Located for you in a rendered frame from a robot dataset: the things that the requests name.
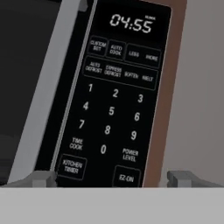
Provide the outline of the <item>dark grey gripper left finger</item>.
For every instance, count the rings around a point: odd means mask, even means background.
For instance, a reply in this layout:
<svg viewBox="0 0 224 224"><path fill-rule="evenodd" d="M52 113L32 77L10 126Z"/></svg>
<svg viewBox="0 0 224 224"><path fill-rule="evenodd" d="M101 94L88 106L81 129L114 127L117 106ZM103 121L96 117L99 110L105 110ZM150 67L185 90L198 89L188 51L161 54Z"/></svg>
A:
<svg viewBox="0 0 224 224"><path fill-rule="evenodd" d="M19 187L19 188L56 187L57 186L56 178L57 178L57 175L54 171L34 171L27 177L11 182L9 184L6 184L3 187Z"/></svg>

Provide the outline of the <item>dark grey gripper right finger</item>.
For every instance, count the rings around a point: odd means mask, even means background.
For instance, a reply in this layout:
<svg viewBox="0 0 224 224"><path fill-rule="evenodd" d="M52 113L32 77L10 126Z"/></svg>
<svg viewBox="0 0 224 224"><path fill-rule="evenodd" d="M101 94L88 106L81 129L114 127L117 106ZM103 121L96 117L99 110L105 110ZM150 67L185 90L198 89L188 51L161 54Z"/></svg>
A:
<svg viewBox="0 0 224 224"><path fill-rule="evenodd" d="M198 178L190 171L168 171L167 172L168 187L221 187L219 184L206 181L204 179Z"/></svg>

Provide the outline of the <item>grey-framed microwave door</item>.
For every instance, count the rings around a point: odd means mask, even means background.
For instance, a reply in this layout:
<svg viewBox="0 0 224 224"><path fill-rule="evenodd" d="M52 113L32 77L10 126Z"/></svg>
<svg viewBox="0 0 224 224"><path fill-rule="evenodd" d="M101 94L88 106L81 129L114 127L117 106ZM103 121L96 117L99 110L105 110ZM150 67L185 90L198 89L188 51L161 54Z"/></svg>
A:
<svg viewBox="0 0 224 224"><path fill-rule="evenodd" d="M88 0L0 0L0 186L37 163L75 22Z"/></svg>

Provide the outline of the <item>black microwave oven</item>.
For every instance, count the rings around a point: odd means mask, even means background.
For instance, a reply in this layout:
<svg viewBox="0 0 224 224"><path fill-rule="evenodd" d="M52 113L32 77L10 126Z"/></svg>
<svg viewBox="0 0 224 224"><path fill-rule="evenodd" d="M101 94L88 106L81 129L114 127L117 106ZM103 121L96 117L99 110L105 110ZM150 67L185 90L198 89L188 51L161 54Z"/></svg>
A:
<svg viewBox="0 0 224 224"><path fill-rule="evenodd" d="M140 187L172 7L93 0L80 54L62 70L36 167L60 187Z"/></svg>

